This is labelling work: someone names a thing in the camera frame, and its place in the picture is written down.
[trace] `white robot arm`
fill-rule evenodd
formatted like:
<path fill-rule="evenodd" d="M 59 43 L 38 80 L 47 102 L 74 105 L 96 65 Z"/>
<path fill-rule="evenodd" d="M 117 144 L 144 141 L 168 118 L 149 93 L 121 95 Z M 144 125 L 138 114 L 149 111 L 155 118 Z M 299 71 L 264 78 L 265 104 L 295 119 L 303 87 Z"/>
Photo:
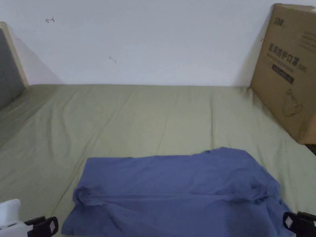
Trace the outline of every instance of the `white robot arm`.
<path fill-rule="evenodd" d="M 19 221 L 19 199 L 0 203 L 0 237 L 51 237 L 58 231 L 56 217 L 46 219 L 44 216 Z"/>

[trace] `cardboard box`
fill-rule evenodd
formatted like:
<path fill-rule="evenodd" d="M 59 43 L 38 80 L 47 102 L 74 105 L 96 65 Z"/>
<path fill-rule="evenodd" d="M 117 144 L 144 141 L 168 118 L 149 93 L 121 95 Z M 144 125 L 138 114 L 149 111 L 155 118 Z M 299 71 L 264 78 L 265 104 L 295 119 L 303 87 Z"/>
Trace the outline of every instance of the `cardboard box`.
<path fill-rule="evenodd" d="M 316 12 L 275 4 L 250 87 L 295 141 L 316 144 Z"/>

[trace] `mattress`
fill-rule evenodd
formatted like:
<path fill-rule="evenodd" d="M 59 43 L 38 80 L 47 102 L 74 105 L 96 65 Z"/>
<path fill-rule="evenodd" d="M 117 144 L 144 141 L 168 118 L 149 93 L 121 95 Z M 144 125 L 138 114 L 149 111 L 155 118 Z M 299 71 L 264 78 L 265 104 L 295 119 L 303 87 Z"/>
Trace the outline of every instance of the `mattress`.
<path fill-rule="evenodd" d="M 0 202 L 19 198 L 23 221 L 45 215 L 62 224 L 89 157 L 219 147 L 247 151 L 280 183 L 294 212 L 316 214 L 315 155 L 248 88 L 30 86 L 0 110 L 0 133 Z"/>

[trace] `white wall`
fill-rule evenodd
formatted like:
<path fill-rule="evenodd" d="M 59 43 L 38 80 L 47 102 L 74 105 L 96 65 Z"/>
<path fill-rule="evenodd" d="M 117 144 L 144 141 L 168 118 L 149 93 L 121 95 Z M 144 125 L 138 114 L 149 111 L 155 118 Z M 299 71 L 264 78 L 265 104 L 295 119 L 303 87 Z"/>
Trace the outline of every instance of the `white wall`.
<path fill-rule="evenodd" d="M 30 84 L 249 85 L 274 2 L 0 0 L 0 21 Z"/>

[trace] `bed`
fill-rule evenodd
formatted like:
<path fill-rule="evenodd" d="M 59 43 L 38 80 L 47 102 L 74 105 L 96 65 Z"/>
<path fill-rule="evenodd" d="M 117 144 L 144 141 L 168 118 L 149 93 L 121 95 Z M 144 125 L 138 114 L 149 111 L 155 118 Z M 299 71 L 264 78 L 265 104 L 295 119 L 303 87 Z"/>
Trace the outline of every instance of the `bed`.
<path fill-rule="evenodd" d="M 249 88 L 33 85 L 0 110 L 0 202 L 63 223 L 89 157 L 246 150 L 294 211 L 316 214 L 316 157 Z"/>

